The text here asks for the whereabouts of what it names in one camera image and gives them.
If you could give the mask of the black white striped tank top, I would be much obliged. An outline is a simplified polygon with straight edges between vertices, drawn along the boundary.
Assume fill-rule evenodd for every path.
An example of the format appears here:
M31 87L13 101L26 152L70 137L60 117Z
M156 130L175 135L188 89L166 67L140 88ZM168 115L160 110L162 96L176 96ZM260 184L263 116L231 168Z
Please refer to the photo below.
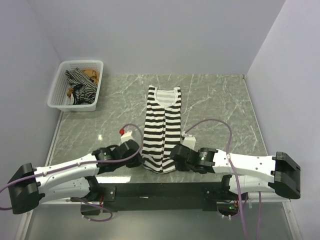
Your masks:
M157 174L176 170L170 154L181 142L181 107L179 86L172 90L149 86L141 152L145 169Z

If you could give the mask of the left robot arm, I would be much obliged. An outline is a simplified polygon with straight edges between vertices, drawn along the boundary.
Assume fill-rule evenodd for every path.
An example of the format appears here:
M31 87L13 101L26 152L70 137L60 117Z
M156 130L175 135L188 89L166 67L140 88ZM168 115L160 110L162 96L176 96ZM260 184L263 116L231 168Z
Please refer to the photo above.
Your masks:
M123 166L138 167L141 164L140 150L136 141L128 140L56 165L33 167L31 163L23 164L7 184L9 210L20 215L52 200L99 200L105 190L98 183L97 176Z

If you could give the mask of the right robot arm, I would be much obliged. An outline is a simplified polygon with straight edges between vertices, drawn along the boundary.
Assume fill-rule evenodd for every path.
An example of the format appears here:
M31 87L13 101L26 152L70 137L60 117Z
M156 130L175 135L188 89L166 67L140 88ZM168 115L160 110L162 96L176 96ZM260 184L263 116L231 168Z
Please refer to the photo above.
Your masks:
M179 171L230 175L229 182L219 187L221 197L226 200L249 192L271 192L290 200L301 197L301 167L285 152L251 156L208 147L195 151L178 144L170 158Z

